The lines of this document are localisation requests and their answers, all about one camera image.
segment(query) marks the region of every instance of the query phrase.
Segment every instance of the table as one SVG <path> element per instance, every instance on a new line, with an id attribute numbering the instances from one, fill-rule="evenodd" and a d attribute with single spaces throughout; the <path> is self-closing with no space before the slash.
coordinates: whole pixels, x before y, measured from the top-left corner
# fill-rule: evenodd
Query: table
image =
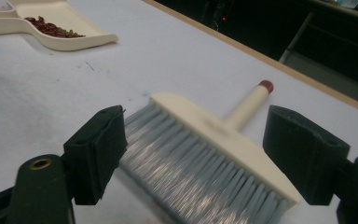
<path id="1" fill-rule="evenodd" d="M 172 91 L 224 117 L 262 79 L 275 91 L 242 133 L 261 146 L 269 105 L 293 109 L 351 145 L 358 157 L 358 102 L 152 1 L 70 0 L 116 44 L 74 52 L 46 49 L 26 34 L 0 35 L 0 191 L 17 169 L 63 143 L 97 111 L 123 105 L 125 117 L 153 92 Z M 305 202 L 282 223 L 337 223 L 328 207 Z M 77 223 L 171 223 L 120 169 L 96 206 L 75 206 Z"/>

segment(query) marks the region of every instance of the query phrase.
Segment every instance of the wooden handle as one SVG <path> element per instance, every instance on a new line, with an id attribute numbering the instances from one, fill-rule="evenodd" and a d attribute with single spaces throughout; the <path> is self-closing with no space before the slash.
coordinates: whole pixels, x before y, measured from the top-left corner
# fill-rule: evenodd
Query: wooden handle
<path id="1" fill-rule="evenodd" d="M 243 98 L 239 105 L 223 120 L 226 125 L 240 131 L 246 121 L 266 102 L 274 89 L 270 81 L 263 80 Z"/>

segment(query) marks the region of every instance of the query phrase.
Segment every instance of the cream dustpan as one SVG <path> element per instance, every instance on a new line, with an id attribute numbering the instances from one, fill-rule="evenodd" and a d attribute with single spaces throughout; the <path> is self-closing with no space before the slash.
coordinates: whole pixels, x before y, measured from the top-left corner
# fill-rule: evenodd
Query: cream dustpan
<path id="1" fill-rule="evenodd" d="M 49 49 L 70 51 L 87 49 L 116 42 L 118 37 L 107 34 L 88 18 L 69 6 L 65 0 L 10 0 L 11 10 L 0 11 L 0 35 L 26 33 L 33 35 Z M 59 38 L 38 31 L 27 17 L 43 17 L 63 29 L 73 30 L 84 37 Z"/>

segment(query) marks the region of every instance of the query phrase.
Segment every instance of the gray bristles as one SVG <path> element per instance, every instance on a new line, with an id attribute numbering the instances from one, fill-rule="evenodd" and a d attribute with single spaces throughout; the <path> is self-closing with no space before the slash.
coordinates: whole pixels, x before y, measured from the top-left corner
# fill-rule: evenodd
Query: gray bristles
<path id="1" fill-rule="evenodd" d="M 278 223 L 287 205 L 156 106 L 125 120 L 124 168 L 184 223 Z"/>

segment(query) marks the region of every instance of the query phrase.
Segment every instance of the red handle tip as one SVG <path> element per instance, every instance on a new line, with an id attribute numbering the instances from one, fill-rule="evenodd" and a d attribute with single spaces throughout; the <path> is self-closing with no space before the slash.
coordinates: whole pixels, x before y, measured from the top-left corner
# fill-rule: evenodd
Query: red handle tip
<path id="1" fill-rule="evenodd" d="M 264 86 L 268 90 L 268 93 L 272 93 L 272 91 L 274 90 L 274 84 L 272 84 L 272 82 L 268 80 L 263 80 L 258 85 Z"/>

